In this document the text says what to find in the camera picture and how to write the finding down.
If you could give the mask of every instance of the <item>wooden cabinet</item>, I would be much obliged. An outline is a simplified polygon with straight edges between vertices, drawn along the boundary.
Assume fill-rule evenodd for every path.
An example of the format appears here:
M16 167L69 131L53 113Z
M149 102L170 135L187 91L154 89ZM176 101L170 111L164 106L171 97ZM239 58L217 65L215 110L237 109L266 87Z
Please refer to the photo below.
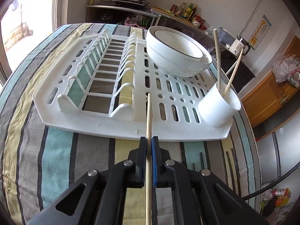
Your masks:
M284 55L295 54L300 58L300 39L294 37ZM277 84L270 71L265 78L243 99L242 103L252 128L273 115L297 92L288 82Z

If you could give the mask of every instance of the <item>metal screw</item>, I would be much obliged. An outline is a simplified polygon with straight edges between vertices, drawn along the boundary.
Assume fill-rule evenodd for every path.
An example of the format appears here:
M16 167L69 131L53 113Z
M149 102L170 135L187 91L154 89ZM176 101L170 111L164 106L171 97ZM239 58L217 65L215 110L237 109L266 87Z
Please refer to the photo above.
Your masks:
M132 160L125 160L123 162L124 166L131 166L133 164L133 161Z
M175 164L175 161L172 159L166 160L167 166L173 166Z
M96 174L97 174L97 170L95 170L95 169L91 169L91 170L88 171L88 175L90 177L95 176Z
M203 176L209 176L209 175L210 175L210 171L209 171L208 169L202 169L202 170L201 170L201 174L202 174Z

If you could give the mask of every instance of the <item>tablecloth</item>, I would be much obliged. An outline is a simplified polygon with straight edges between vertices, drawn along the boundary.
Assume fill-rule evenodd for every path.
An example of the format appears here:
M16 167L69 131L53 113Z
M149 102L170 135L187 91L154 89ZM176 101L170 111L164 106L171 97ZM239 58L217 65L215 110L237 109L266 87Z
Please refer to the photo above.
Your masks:
M19 65L0 95L0 202L16 224L26 224L89 169L104 171L127 158L138 141L111 139L63 131L45 126L32 94L55 60L78 37L108 28L116 35L146 30L121 25L64 25L42 41ZM209 71L216 76L211 64ZM228 82L222 74L222 80ZM189 169L210 169L238 195L261 188L259 159L248 117L242 108L233 117L226 139L198 142L163 142L171 158ZM173 224L170 188L153 189L152 223ZM128 189L124 224L145 223L145 188ZM260 196L248 201L259 210Z

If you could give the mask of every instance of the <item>white cup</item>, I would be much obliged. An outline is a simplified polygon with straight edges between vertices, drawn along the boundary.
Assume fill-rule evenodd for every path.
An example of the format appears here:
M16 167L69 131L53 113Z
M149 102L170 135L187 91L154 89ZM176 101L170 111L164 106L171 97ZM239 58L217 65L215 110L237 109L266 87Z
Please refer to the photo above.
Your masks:
M224 92L225 88L226 84L221 82L221 93ZM214 84L198 105L201 117L213 127L220 127L240 109L241 102L236 93L229 89L223 98L218 92L217 83Z

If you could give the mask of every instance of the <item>white kettle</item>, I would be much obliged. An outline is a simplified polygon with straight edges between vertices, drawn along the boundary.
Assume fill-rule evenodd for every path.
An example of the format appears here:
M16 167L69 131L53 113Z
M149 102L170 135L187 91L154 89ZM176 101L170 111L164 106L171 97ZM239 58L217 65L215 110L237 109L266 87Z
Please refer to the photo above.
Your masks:
M237 39L232 43L229 50L234 53L236 56L239 56L242 49L245 49L247 46L247 50L243 51L243 56L246 55L250 51L250 44L241 36L237 36Z

